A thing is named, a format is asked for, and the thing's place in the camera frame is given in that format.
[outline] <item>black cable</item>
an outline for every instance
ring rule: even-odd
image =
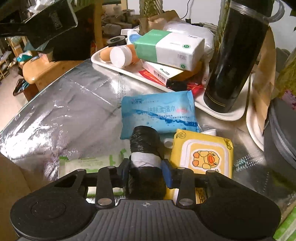
[[[186,15],[187,15],[187,13],[188,13],[188,10],[189,10],[189,2],[190,2],[190,0],[188,0],[188,3],[187,3],[187,12],[186,12],[185,16],[184,16],[184,17],[182,17],[182,18],[180,18],[180,19],[183,19],[183,18],[185,18],[185,17],[186,17]]]

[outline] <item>black thermos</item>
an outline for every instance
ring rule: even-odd
[[[219,113],[227,113],[242,90],[263,44],[268,25],[284,15],[271,16],[273,0],[232,0],[204,101]]]

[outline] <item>blue and white package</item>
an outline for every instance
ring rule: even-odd
[[[121,115],[120,139],[129,139],[136,126],[149,126],[158,133],[176,132],[177,129],[200,132],[191,91],[125,96],[121,102]]]

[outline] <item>white tray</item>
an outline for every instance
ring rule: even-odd
[[[251,75],[250,98],[249,98],[249,104],[247,109],[246,123],[247,123],[248,131],[253,141],[262,151],[264,151],[264,137],[261,134],[261,131],[258,125],[257,115],[256,115],[255,107],[253,104],[253,100],[252,100],[252,82],[253,82],[254,76],[255,74]]]
[[[136,64],[129,65],[125,67],[124,69],[117,68],[113,66],[111,63],[107,63],[101,60],[100,58],[100,52],[103,49],[99,50],[98,52],[94,53],[91,57],[91,61],[94,64],[98,64],[100,66],[106,67],[108,69],[112,69],[114,71],[123,73],[125,75],[128,75],[130,77],[133,77],[137,80],[140,80],[144,83],[147,83],[149,85],[152,85],[158,89],[161,89],[165,92],[171,92],[172,90],[169,88],[166,88],[160,84],[157,84],[151,80],[148,80],[144,78],[139,71],[143,70],[141,62],[138,62]],[[194,104],[197,108],[205,111],[206,113],[224,121],[236,121],[240,119],[244,115],[244,111],[246,108],[246,102],[247,102],[247,96],[248,96],[248,90],[249,90],[249,79],[246,81],[241,93],[239,94],[237,100],[235,101],[233,107],[228,113],[218,113],[213,110],[211,110],[204,102],[203,100],[203,93],[200,94],[197,98],[194,100]]]

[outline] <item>floor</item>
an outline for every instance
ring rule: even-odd
[[[0,132],[12,118],[28,103],[23,93],[13,96],[13,91],[20,75],[11,72],[0,84]]]

